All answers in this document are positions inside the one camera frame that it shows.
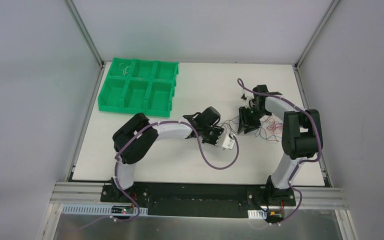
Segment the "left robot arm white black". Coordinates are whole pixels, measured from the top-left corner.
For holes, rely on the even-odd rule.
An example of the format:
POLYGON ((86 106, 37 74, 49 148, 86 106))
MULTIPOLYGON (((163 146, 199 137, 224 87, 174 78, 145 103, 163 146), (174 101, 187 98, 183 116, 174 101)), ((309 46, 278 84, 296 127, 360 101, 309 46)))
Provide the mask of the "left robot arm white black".
POLYGON ((183 115, 178 120, 151 121, 142 112, 135 114, 112 136, 116 151, 112 178, 114 197, 123 203, 132 198, 136 163, 156 141, 197 139, 201 144, 231 149, 235 141, 218 125, 220 118, 220 113, 212 106, 203 112, 183 115))

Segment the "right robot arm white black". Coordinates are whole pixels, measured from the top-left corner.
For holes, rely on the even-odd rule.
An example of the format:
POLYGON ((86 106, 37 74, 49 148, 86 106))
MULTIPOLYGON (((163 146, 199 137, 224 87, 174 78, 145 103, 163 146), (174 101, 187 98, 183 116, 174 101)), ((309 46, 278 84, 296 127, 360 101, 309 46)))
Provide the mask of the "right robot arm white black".
POLYGON ((283 122, 282 158, 266 181, 261 194, 263 204, 271 206, 295 205, 292 183, 304 163, 318 161, 323 148, 320 113, 316 109, 302 109, 285 99, 279 92, 270 92, 265 84, 257 85, 246 95, 244 106, 238 109, 238 133, 247 134, 262 126, 264 116, 275 115, 283 122))

